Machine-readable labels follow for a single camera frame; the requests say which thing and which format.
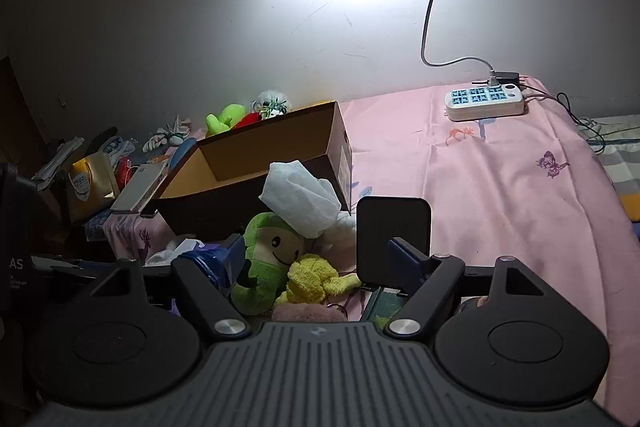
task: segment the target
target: plush toy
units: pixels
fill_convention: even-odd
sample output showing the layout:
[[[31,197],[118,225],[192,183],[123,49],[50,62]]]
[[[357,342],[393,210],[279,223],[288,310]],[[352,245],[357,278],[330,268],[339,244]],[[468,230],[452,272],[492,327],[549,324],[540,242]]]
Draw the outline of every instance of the plush toy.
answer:
[[[287,95],[273,89],[263,91],[258,100],[252,103],[252,111],[259,112],[263,120],[273,118],[291,111],[291,103]]]
[[[175,117],[173,126],[167,124],[166,128],[158,127],[154,134],[143,146],[143,152],[149,152],[167,143],[172,147],[178,147],[191,132],[191,118],[180,119],[180,115]]]
[[[322,304],[293,304],[285,302],[273,309],[271,320],[276,322],[346,322],[345,317],[336,308],[328,308]]]
[[[354,273],[339,277],[329,261],[314,253],[294,262],[288,277],[287,289],[276,299],[276,304],[320,303],[329,295],[341,295],[362,284]]]
[[[207,121],[207,136],[228,131],[246,115],[246,108],[239,103],[230,103],[216,116],[210,114]]]
[[[356,266],[356,216],[341,210],[307,251],[324,257],[340,272],[352,270]]]
[[[245,262],[231,289],[242,315],[261,315],[286,288],[287,271],[305,248],[304,238],[273,212],[255,216],[244,232]]]
[[[249,125],[251,123],[256,123],[260,121],[260,113],[259,112],[249,112],[246,117],[242,118],[238,123],[235,124],[234,129],[236,127],[244,127],[245,125]]]

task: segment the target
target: pink plush toy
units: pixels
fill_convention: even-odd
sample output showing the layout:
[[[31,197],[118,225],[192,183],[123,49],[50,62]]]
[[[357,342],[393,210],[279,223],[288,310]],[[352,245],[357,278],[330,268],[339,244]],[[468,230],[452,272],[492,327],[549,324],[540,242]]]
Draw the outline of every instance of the pink plush toy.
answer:
[[[273,309],[271,319],[276,322],[346,322],[347,318],[335,307],[322,304],[278,304]]]

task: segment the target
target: white plush toy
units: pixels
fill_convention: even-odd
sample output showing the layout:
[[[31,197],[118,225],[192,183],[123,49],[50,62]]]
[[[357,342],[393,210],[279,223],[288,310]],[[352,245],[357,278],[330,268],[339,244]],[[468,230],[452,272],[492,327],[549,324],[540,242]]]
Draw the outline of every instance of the white plush toy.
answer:
[[[252,104],[252,111],[259,112],[263,120],[287,114],[291,109],[287,95],[274,89],[261,92],[258,100]]]
[[[356,266],[356,216],[341,210],[334,224],[324,230],[310,253],[324,257],[338,272],[346,272]]]
[[[143,152],[149,152],[167,143],[172,147],[178,147],[189,136],[190,132],[191,118],[180,120],[180,115],[178,115],[175,117],[173,126],[158,127],[156,134],[143,145],[142,150]]]

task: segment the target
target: deer print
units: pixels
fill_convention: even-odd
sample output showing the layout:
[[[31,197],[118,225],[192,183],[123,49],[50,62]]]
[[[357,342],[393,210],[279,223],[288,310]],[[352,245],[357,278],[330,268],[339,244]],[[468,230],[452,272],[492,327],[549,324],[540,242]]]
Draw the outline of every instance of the deer print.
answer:
[[[447,139],[444,140],[444,145],[446,145],[448,147],[449,146],[448,142],[449,142],[449,140],[451,138],[455,138],[456,141],[461,142],[462,140],[460,138],[458,138],[458,134],[462,134],[463,139],[466,139],[467,135],[469,135],[469,136],[473,136],[474,135],[474,130],[471,129],[471,127],[463,127],[462,129],[457,129],[457,128],[451,129],[449,131],[449,136],[447,136]]]
[[[145,242],[145,248],[138,248],[138,259],[144,263],[151,248],[151,234],[149,234],[146,229],[143,229],[138,232],[138,235],[140,239]]]

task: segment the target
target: green plush toy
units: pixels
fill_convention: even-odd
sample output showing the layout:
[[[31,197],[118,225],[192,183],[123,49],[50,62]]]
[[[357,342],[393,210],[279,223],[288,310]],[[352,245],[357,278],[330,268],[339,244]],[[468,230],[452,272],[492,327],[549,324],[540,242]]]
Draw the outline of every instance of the green plush toy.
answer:
[[[262,315],[287,286],[291,264],[302,256],[304,238],[273,212],[258,214],[244,232],[244,268],[231,288],[242,315]]]
[[[207,136],[213,136],[214,134],[220,134],[221,132],[228,131],[236,123],[238,123],[246,115],[246,108],[239,103],[230,103],[222,112],[216,116],[210,114],[207,117]]]

